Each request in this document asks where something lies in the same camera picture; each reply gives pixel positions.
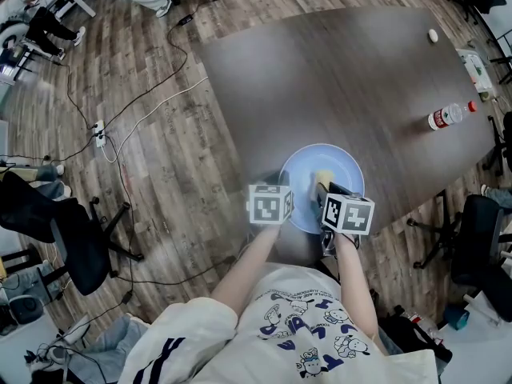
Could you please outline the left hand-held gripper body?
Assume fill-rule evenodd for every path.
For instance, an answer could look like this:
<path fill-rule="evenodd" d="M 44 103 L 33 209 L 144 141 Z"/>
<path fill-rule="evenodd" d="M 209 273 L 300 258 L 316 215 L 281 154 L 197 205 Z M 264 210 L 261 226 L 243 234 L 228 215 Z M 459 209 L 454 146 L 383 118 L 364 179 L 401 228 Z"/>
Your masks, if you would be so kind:
<path fill-rule="evenodd" d="M 281 225 L 287 221 L 294 210 L 289 172 L 275 172 L 250 184 L 246 210 L 251 225 Z"/>

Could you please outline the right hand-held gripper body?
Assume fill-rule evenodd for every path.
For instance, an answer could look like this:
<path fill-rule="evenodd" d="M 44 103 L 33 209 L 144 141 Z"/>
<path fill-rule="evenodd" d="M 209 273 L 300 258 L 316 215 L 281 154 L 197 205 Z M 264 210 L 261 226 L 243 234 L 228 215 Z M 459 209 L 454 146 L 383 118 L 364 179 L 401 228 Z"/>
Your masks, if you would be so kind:
<path fill-rule="evenodd" d="M 328 187 L 317 182 L 314 188 L 314 209 L 320 229 L 324 257 L 335 256 L 336 234 L 353 235 L 355 240 L 370 233 L 374 215 L 374 201 L 343 186 L 330 183 Z"/>

